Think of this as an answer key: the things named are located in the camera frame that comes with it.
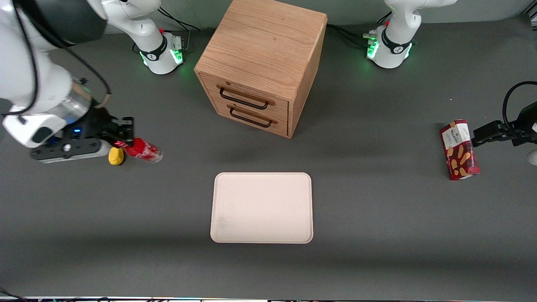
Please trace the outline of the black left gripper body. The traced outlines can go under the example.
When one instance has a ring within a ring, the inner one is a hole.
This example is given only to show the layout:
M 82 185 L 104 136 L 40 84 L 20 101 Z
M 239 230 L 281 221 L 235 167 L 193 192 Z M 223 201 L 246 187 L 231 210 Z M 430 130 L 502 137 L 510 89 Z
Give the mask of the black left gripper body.
M 509 122 L 513 133 L 512 145 L 514 147 L 523 145 L 525 143 L 537 144 L 537 102 L 524 107 L 513 122 Z

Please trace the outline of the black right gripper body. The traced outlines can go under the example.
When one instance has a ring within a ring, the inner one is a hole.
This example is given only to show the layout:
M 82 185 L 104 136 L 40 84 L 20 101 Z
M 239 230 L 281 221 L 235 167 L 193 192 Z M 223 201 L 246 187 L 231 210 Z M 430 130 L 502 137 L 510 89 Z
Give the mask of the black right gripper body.
M 62 140 L 97 138 L 112 141 L 103 131 L 114 118 L 106 108 L 90 107 L 81 119 L 63 128 Z

